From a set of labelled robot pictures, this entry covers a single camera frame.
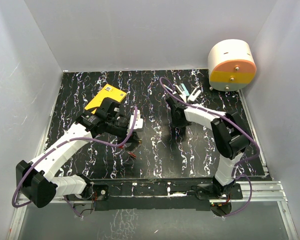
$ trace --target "yellow tool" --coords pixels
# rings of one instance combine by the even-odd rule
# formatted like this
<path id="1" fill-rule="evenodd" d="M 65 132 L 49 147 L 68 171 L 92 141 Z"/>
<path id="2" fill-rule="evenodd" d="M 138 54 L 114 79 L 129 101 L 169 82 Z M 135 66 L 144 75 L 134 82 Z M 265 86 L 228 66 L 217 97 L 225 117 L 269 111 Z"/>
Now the yellow tool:
<path id="1" fill-rule="evenodd" d="M 97 108 L 100 107 L 102 101 L 105 98 L 110 98 L 118 103 L 121 103 L 123 99 L 126 97 L 126 93 L 124 91 L 121 91 L 120 89 L 111 86 L 109 84 L 105 85 L 98 94 L 85 106 L 85 110 L 94 109 L 91 111 L 91 113 L 95 113 Z"/>

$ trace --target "small white part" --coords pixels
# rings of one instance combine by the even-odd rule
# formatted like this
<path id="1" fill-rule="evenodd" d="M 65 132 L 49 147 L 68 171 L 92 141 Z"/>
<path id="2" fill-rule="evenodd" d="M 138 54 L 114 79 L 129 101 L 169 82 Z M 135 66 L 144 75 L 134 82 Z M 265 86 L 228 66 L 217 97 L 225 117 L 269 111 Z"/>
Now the small white part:
<path id="1" fill-rule="evenodd" d="M 44 177 L 50 182 L 56 175 L 57 171 L 63 166 L 69 158 L 72 157 L 80 148 L 86 145 L 89 141 L 86 140 L 75 140 L 69 141 L 72 138 L 87 137 L 92 138 L 89 131 L 81 124 L 72 124 L 69 130 L 57 140 L 49 149 L 44 151 L 47 153 L 51 149 L 56 150 L 52 152 L 49 156 L 43 159 L 34 169 L 38 172 L 44 171 Z M 57 145 L 68 142 L 57 148 Z M 44 155 L 44 153 L 35 157 L 31 162 L 35 163 Z"/>
<path id="2" fill-rule="evenodd" d="M 132 114 L 131 117 L 130 117 L 130 123 L 129 123 L 128 131 L 132 128 L 132 123 L 134 121 L 134 118 L 135 118 L 135 115 Z M 136 131 L 136 132 L 141 132 L 143 130 L 143 128 L 144 128 L 144 120 L 141 118 L 140 110 L 138 110 L 133 130 Z"/>
<path id="3" fill-rule="evenodd" d="M 181 88 L 180 88 L 178 85 L 175 85 L 175 84 L 174 84 L 173 86 L 175 87 L 175 89 L 176 89 L 176 91 L 177 91 L 177 93 L 178 93 L 179 95 L 182 95 L 182 94 L 186 95 L 185 92 L 182 91 Z"/>
<path id="4" fill-rule="evenodd" d="M 243 153 L 241 152 L 231 160 L 230 158 L 226 158 L 220 154 L 219 167 L 214 177 L 222 186 L 225 186 L 234 180 L 232 171 L 235 164 L 240 161 L 242 155 Z"/>
<path id="5" fill-rule="evenodd" d="M 193 92 L 190 94 L 187 100 L 188 102 L 194 102 L 197 99 L 197 97 L 200 95 L 201 90 L 197 91 L 197 89 L 198 88 L 194 89 Z"/>
<path id="6" fill-rule="evenodd" d="M 170 92 L 174 92 L 170 87 L 168 87 L 167 85 L 165 85 L 165 84 L 163 84 L 163 86 L 166 88 L 166 89 L 168 89 Z"/>
<path id="7" fill-rule="evenodd" d="M 187 96 L 186 94 L 179 94 L 180 98 L 186 103 L 187 102 Z"/>
<path id="8" fill-rule="evenodd" d="M 187 196 L 186 193 L 181 193 L 181 192 L 176 192 L 169 195 L 169 197 L 186 197 L 186 196 Z"/>
<path id="9" fill-rule="evenodd" d="M 81 194 L 86 187 L 86 182 L 79 176 L 63 176 L 54 177 L 51 183 L 57 184 L 55 197 L 70 195 L 70 194 Z"/>
<path id="10" fill-rule="evenodd" d="M 213 113 L 217 113 L 222 116 L 224 116 L 226 114 L 224 111 L 211 110 L 211 109 L 205 108 L 204 106 L 202 106 L 200 104 L 193 104 L 192 106 L 204 108 L 204 109 L 207 109 Z M 211 130 L 212 129 L 211 121 L 213 121 L 215 118 L 218 118 L 218 116 L 212 115 L 210 113 L 207 113 L 203 110 L 200 110 L 200 109 L 194 108 L 194 107 L 187 107 L 184 110 L 185 119 L 189 122 L 194 122 L 194 123 L 200 124 L 202 126 L 205 126 Z"/>

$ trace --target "yellow object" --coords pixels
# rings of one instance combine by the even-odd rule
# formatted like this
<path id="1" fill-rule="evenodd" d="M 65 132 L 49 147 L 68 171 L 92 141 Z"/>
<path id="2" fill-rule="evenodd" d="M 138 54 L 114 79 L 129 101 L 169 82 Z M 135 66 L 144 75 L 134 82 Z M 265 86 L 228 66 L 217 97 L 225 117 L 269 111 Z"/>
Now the yellow object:
<path id="1" fill-rule="evenodd" d="M 118 88 L 115 88 L 114 86 L 111 86 L 109 84 L 105 85 L 98 94 L 85 106 L 85 110 L 94 109 L 92 113 L 94 114 L 97 110 L 97 107 L 100 107 L 102 101 L 105 98 L 110 98 L 118 103 L 121 103 L 123 99 L 126 97 L 126 93 L 124 91 L 119 90 Z"/>
<path id="2" fill-rule="evenodd" d="M 213 71 L 210 74 L 210 82 L 222 82 L 229 84 L 248 84 L 254 78 L 255 73 Z"/>

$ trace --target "black table surface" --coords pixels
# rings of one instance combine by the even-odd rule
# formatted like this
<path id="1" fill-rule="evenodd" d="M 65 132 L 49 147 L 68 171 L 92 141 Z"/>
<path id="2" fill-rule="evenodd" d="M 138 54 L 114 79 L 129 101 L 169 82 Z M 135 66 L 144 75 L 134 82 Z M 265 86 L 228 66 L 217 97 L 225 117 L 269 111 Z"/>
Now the black table surface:
<path id="1" fill-rule="evenodd" d="M 87 103 L 107 83 L 127 93 L 121 107 L 129 115 L 137 106 L 144 118 L 144 129 L 138 133 L 142 145 L 134 151 L 136 159 L 120 148 L 88 143 L 64 164 L 57 176 L 81 173 L 90 179 L 212 177 L 220 157 L 212 131 L 193 124 L 186 128 L 186 134 L 181 137 L 171 129 L 170 109 L 159 83 L 160 77 L 166 77 L 178 85 L 184 83 L 190 93 L 199 87 L 202 92 L 198 103 L 217 111 L 239 112 L 250 131 L 239 93 L 209 90 L 206 69 L 64 73 L 47 147 L 69 129 Z M 98 139 L 116 143 L 117 138 L 103 134 Z M 243 158 L 255 152 L 256 149 L 250 146 Z M 265 174 L 259 158 L 243 163 L 239 171 L 249 176 Z"/>

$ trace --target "black bracket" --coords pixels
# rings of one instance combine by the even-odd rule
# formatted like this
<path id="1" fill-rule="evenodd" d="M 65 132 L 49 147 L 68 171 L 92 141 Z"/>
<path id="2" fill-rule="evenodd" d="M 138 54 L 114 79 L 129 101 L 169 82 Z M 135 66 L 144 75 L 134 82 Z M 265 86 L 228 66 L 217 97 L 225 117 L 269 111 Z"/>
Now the black bracket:
<path id="1" fill-rule="evenodd" d="M 183 100 L 180 98 L 180 96 L 175 93 L 174 96 L 180 101 L 177 101 L 173 97 L 168 97 L 165 101 L 168 103 L 170 107 L 170 112 L 171 112 L 171 118 L 172 118 L 172 127 L 173 128 L 179 128 L 179 129 L 184 129 L 186 126 L 191 125 L 192 123 L 187 121 L 186 116 L 185 116 L 185 109 L 187 108 L 183 102 Z"/>
<path id="2" fill-rule="evenodd" d="M 130 118 L 120 112 L 120 106 L 119 102 L 106 97 L 99 107 L 85 110 L 75 121 L 86 127 L 93 138 L 99 134 L 108 133 L 117 136 L 118 143 L 121 143 L 127 136 Z M 133 132 L 127 141 L 127 143 L 133 144 L 131 149 L 137 147 L 139 142 L 140 139 L 136 132 Z"/>
<path id="3" fill-rule="evenodd" d="M 23 176 L 31 167 L 30 163 L 26 163 L 24 160 L 19 162 L 16 166 L 16 184 L 18 185 Z M 56 195 L 57 185 L 49 182 L 43 175 L 43 171 L 38 172 L 33 169 L 23 182 L 20 192 L 23 193 L 31 202 L 33 202 L 38 208 L 43 208 Z"/>
<path id="4" fill-rule="evenodd" d="M 238 112 L 226 113 L 225 117 L 238 125 L 247 133 L 244 122 Z M 234 126 L 221 118 L 215 118 L 211 122 L 215 145 L 222 156 L 234 159 L 239 152 L 244 152 L 250 141 Z"/>
<path id="5" fill-rule="evenodd" d="M 213 191 L 212 178 L 94 179 L 95 211 L 117 209 L 196 209 L 210 211 L 210 200 L 220 198 Z M 242 199 L 239 184 L 229 188 L 231 199 Z M 74 195 L 72 200 L 79 200 Z"/>

